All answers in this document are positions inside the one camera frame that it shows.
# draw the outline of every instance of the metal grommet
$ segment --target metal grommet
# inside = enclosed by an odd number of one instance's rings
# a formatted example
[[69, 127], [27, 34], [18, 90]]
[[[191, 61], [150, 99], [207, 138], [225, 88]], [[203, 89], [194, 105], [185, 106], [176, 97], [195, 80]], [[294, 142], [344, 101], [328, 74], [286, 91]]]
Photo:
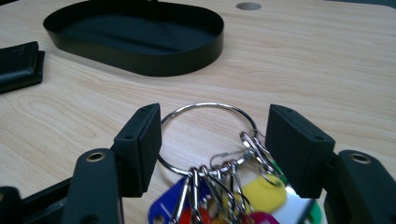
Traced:
[[106, 154], [103, 152], [93, 152], [90, 156], [87, 157], [86, 160], [89, 162], [101, 161], [105, 158], [105, 156]]
[[[241, 109], [239, 109], [239, 108], [237, 108], [237, 107], [235, 107], [233, 105], [226, 105], [226, 104], [223, 104], [223, 103], [196, 103], [196, 104], [191, 104], [191, 105], [185, 105], [185, 106], [173, 111], [172, 113], [168, 114], [167, 116], [165, 116], [163, 118], [161, 124], [164, 127], [164, 125], [169, 120], [177, 117], [178, 115], [180, 115], [180, 114], [182, 114], [182, 113], [184, 113], [186, 111], [189, 111], [191, 109], [201, 108], [201, 107], [215, 107], [215, 108], [221, 108], [221, 109], [229, 110], [229, 111], [232, 111], [232, 112], [236, 112], [236, 113], [242, 115], [245, 119], [247, 119], [247, 121], [252, 126], [253, 130], [257, 130], [256, 124], [254, 123], [253, 119], [247, 113], [245, 113], [243, 110], [241, 110]], [[239, 160], [237, 160], [236, 162], [237, 162], [237, 164], [242, 164], [246, 160], [247, 160], [247, 158], [243, 156]], [[176, 166], [171, 165], [169, 162], [165, 161], [163, 159], [163, 157], [161, 156], [161, 154], [159, 154], [159, 156], [158, 156], [158, 161], [164, 167], [166, 167], [167, 169], [169, 169], [170, 171], [172, 171], [172, 172], [174, 172], [176, 174], [179, 174], [179, 175], [189, 175], [190, 174], [190, 171], [177, 168]], [[229, 170], [229, 167], [222, 167], [220, 169], [220, 171], [222, 173], [225, 173], [228, 170]], [[218, 173], [217, 170], [212, 170], [212, 171], [209, 171], [208, 173], [205, 173], [205, 172], [201, 171], [198, 174], [199, 174], [199, 176], [206, 176], [207, 174], [216, 175], [217, 173]]]
[[350, 158], [358, 163], [362, 163], [362, 164], [370, 164], [371, 160], [370, 158], [366, 157], [363, 154], [359, 154], [359, 153], [352, 153], [350, 154]]

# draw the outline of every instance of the metal key ring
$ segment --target metal key ring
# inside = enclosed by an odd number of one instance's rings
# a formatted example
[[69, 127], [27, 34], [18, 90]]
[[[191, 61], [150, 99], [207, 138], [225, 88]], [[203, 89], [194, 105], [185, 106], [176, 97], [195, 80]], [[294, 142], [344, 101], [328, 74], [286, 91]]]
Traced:
[[[181, 113], [189, 111], [189, 110], [194, 109], [194, 108], [201, 108], [201, 107], [215, 107], [215, 108], [226, 109], [226, 110], [229, 110], [229, 111], [232, 111], [232, 112], [237, 112], [237, 113], [241, 114], [244, 118], [246, 118], [248, 120], [248, 122], [252, 126], [253, 130], [257, 130], [255, 122], [253, 121], [253, 119], [247, 113], [245, 113], [243, 110], [239, 109], [238, 107], [235, 107], [233, 105], [226, 105], [226, 104], [223, 104], [223, 103], [196, 103], [196, 104], [192, 104], [192, 105], [185, 105], [185, 106], [173, 111], [172, 113], [168, 114], [167, 116], [165, 116], [163, 118], [163, 120], [161, 121], [161, 124], [164, 127], [164, 125], [169, 120], [175, 118], [176, 116], [180, 115]], [[244, 155], [239, 160], [237, 160], [236, 162], [237, 162], [237, 164], [242, 164], [247, 159], [248, 159], [247, 155]], [[170, 171], [173, 171], [176, 174], [179, 174], [179, 175], [189, 175], [190, 174], [190, 171], [177, 168], [176, 166], [171, 165], [169, 162], [165, 161], [163, 159], [163, 157], [161, 156], [161, 151], [160, 151], [160, 154], [158, 155], [158, 161], [164, 167], [166, 167]], [[226, 172], [228, 172], [230, 170], [230, 168], [229, 167], [221, 167], [219, 170], [222, 173], [226, 173]], [[219, 170], [211, 170], [208, 173], [199, 172], [198, 174], [199, 174], [199, 176], [206, 176], [207, 174], [209, 174], [209, 175], [217, 175]]]

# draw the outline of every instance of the blue key tag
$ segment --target blue key tag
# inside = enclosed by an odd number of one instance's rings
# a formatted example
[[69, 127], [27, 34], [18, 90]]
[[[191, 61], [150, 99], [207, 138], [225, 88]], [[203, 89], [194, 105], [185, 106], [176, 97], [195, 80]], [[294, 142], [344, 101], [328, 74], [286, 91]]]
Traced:
[[[183, 177], [178, 180], [174, 186], [172, 186], [151, 205], [150, 209], [148, 210], [149, 224], [169, 223], [172, 213], [177, 207], [178, 198], [181, 191], [183, 190], [185, 179], [186, 178]], [[210, 194], [210, 189], [202, 178], [200, 178], [199, 185], [199, 200], [201, 201]], [[186, 202], [183, 204], [183, 210], [189, 207], [189, 200], [186, 200]]]

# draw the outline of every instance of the pink key tag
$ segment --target pink key tag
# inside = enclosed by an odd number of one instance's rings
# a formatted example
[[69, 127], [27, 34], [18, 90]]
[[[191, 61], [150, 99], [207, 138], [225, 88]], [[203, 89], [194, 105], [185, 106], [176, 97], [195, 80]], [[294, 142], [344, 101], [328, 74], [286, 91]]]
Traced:
[[243, 224], [279, 224], [279, 222], [267, 213], [254, 212], [244, 218]]

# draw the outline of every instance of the wooden table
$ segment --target wooden table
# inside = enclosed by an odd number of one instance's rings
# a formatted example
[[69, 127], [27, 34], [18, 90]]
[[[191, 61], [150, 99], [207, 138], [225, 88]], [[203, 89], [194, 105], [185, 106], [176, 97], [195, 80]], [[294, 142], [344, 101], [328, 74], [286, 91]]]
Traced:
[[[368, 153], [396, 177], [395, 9], [254, 0], [260, 9], [241, 10], [239, 0], [179, 1], [220, 14], [223, 52], [191, 74], [144, 77], [53, 45], [43, 20], [76, 2], [0, 7], [0, 48], [35, 40], [46, 51], [41, 84], [0, 95], [0, 186], [29, 196], [70, 177], [83, 152], [110, 147], [139, 107], [160, 103], [164, 117], [196, 102], [235, 105], [262, 132], [270, 104], [293, 108], [336, 140], [335, 152]], [[241, 148], [243, 125], [223, 111], [192, 110], [166, 127], [161, 153], [184, 168], [208, 163], [214, 153]], [[158, 164], [148, 193], [124, 200], [126, 223], [147, 223], [150, 205], [177, 179]]]

